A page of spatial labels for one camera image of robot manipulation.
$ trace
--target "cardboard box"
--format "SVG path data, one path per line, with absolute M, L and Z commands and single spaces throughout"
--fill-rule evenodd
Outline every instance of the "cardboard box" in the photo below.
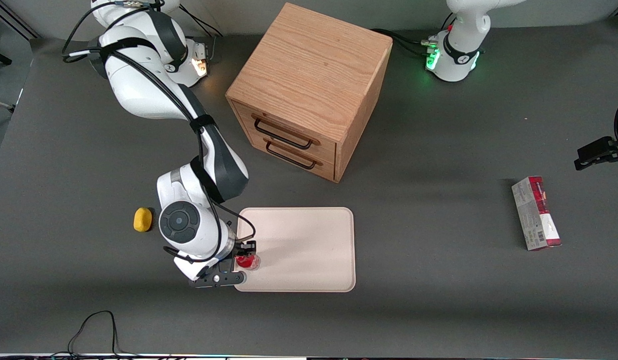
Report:
M 512 186 L 526 248 L 537 251 L 562 245 L 553 223 L 542 176 L 530 176 Z

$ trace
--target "yellow sponge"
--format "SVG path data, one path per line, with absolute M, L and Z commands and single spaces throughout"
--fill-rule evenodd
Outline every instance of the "yellow sponge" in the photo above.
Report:
M 133 216 L 133 228 L 136 231 L 144 233 L 145 231 L 149 231 L 152 221 L 153 215 L 151 214 L 151 210 L 146 207 L 140 207 L 135 211 L 135 215 Z

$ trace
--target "wooden box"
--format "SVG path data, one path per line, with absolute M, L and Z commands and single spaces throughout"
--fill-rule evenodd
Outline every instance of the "wooden box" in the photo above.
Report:
M 377 103 L 391 45 L 287 3 L 226 96 L 254 148 L 338 183 Z

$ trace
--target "gray tabletop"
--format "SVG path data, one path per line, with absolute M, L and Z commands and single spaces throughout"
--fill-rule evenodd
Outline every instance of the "gray tabletop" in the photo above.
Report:
M 495 29 L 461 83 L 395 47 L 340 184 L 249 145 L 224 92 L 258 40 L 220 39 L 194 89 L 249 168 L 227 204 L 350 208 L 354 290 L 189 288 L 160 234 L 131 227 L 158 207 L 156 178 L 195 156 L 188 125 L 129 115 L 40 41 L 0 151 L 0 353 L 60 351 L 108 309 L 142 353 L 618 359 L 618 164 L 573 166 L 613 133 L 616 20 Z M 534 175 L 561 248 L 524 247 L 510 185 Z M 76 350 L 107 352 L 107 321 Z

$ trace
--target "drawer handle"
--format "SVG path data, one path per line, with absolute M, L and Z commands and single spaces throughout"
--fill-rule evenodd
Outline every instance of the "drawer handle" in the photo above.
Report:
M 297 161 L 295 161 L 294 159 L 291 159 L 290 157 L 286 157 L 285 155 L 282 155 L 282 154 L 281 154 L 281 153 L 279 153 L 279 152 L 275 152 L 275 151 L 271 150 L 271 149 L 269 148 L 270 146 L 271 146 L 271 142 L 270 142 L 270 141 L 267 141 L 267 152 L 268 152 L 268 153 L 270 153 L 271 155 L 273 155 L 273 156 L 275 156 L 275 157 L 279 157 L 279 158 L 281 158 L 282 160 L 286 160 L 287 162 L 290 162 L 290 163 L 294 164 L 295 166 L 299 166 L 299 167 L 303 168 L 304 170 L 311 170 L 311 169 L 315 168 L 315 164 L 317 164 L 317 162 L 316 162 L 316 161 L 312 161 L 312 162 L 311 162 L 311 164 L 310 164 L 309 166 L 308 166 L 308 165 L 305 165 L 305 164 L 302 164 L 301 162 L 297 162 Z
M 264 130 L 263 128 L 258 127 L 259 123 L 261 123 L 261 121 L 260 121 L 260 119 L 257 118 L 256 122 L 254 123 L 254 126 L 256 127 L 256 130 L 258 130 L 259 132 L 261 132 L 261 133 L 263 133 L 265 135 L 268 135 L 268 136 L 272 137 L 273 139 L 277 139 L 279 141 L 282 141 L 285 144 L 291 145 L 294 148 L 298 148 L 300 150 L 307 150 L 311 146 L 311 144 L 313 144 L 313 140 L 309 140 L 309 142 L 307 142 L 306 145 L 300 145 L 297 142 L 290 141 L 289 139 L 285 139 L 284 137 L 276 135 L 276 134 L 270 132 L 269 130 Z

